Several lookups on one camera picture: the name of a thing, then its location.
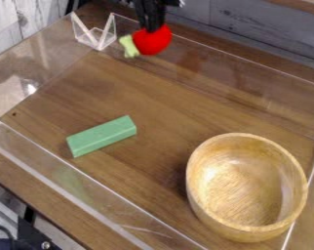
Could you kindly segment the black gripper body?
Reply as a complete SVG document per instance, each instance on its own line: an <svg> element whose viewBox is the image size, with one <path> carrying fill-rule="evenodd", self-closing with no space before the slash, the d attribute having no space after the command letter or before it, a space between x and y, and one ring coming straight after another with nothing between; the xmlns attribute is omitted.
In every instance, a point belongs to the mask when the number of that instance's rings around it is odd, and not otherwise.
<svg viewBox="0 0 314 250"><path fill-rule="evenodd" d="M135 6L141 5L143 7L158 7L158 6L171 6L183 7L185 0L131 0Z"/></svg>

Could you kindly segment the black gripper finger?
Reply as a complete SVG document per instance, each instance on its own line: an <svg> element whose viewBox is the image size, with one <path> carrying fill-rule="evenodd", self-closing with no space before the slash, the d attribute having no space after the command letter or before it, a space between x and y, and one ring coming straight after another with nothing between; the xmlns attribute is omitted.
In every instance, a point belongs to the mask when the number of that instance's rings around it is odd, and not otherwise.
<svg viewBox="0 0 314 250"><path fill-rule="evenodd" d="M149 29L150 28L150 13L146 0L134 0L134 7L138 16L138 20L141 23L141 27Z"/></svg>
<svg viewBox="0 0 314 250"><path fill-rule="evenodd" d="M165 24L167 6L165 0L153 0L151 4L151 28L155 32Z"/></svg>

